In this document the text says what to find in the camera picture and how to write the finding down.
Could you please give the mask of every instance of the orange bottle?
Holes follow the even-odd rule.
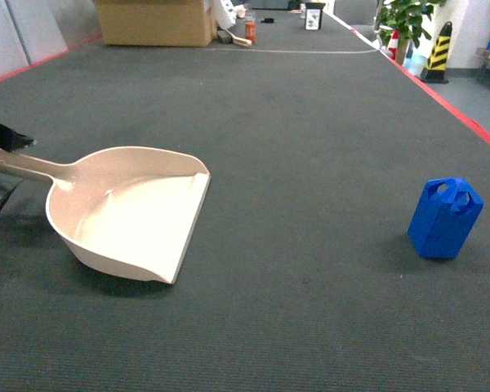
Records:
[[[250,39],[252,43],[256,42],[256,23],[252,20],[245,24],[245,38]]]

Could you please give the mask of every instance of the paper box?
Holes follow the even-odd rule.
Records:
[[[216,36],[212,0],[95,0],[105,44],[205,47]]]

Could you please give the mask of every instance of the potted plant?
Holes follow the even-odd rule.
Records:
[[[376,26],[381,28],[381,41],[386,44],[394,30],[399,31],[399,44],[396,61],[402,64],[408,44],[412,40],[419,47],[421,35],[426,39],[432,36],[423,29],[423,16],[432,20],[434,6],[444,5],[447,0],[380,0]]]

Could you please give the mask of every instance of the dustpan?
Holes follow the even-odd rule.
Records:
[[[51,185],[47,219],[83,264],[169,284],[180,271],[210,180],[195,157],[132,146],[71,164],[0,149],[0,172]]]

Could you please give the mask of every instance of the red edge strip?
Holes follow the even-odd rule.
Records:
[[[0,76],[0,82],[3,82],[4,80],[9,79],[9,78],[12,78],[13,76],[16,76],[18,74],[21,74],[21,73],[23,73],[25,71],[28,71],[28,70],[30,70],[30,69],[32,69],[34,67],[38,67],[39,65],[42,65],[44,63],[47,63],[48,61],[54,60],[56,57],[63,56],[64,54],[69,53],[70,51],[74,51],[74,50],[78,49],[79,47],[82,47],[82,46],[87,45],[89,43],[100,41],[101,39],[102,39],[102,37],[95,37],[95,38],[92,38],[92,39],[88,39],[88,40],[82,42],[81,44],[79,44],[79,45],[77,45],[75,47],[71,47],[71,48],[69,48],[66,51],[62,51],[61,53],[58,53],[57,55],[54,55],[54,56],[51,56],[51,57],[47,57],[46,59],[40,60],[40,61],[38,61],[36,63],[31,64],[31,65],[28,65],[27,67],[17,69],[16,71],[13,71],[13,72],[10,72],[10,73],[6,73],[5,75]]]
[[[402,65],[399,65],[393,60],[390,61],[392,61],[394,65],[398,67],[405,75],[407,75],[417,86],[421,87],[429,96],[437,100],[455,118],[457,118],[459,121],[465,124],[475,134],[477,134],[481,139],[483,139],[490,145],[490,133],[488,133],[488,131],[484,129],[482,125],[480,125],[475,120],[466,117],[459,109],[457,109],[455,106],[447,102],[442,96],[440,96],[437,92],[435,92],[430,87],[428,87],[419,78],[409,73]]]

